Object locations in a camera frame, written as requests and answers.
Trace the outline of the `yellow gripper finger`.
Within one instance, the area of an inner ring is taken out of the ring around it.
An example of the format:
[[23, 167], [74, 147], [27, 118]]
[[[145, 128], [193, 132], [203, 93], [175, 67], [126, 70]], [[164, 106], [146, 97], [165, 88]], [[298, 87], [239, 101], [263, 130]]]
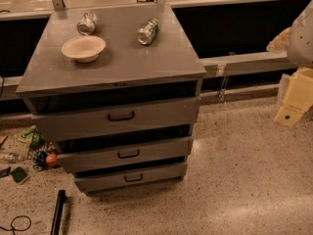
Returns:
[[313, 70], [299, 68], [292, 75], [283, 74], [278, 99], [279, 109], [274, 122], [293, 126], [313, 106]]

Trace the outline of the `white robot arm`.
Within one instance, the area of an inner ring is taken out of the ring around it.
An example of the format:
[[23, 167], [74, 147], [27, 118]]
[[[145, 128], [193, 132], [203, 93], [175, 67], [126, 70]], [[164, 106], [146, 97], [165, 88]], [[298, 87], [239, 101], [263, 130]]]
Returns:
[[313, 106], [313, 1], [291, 27], [269, 42], [266, 50], [286, 53], [289, 62], [297, 66], [296, 72], [281, 78], [281, 103], [274, 117], [274, 122], [281, 126], [293, 126]]

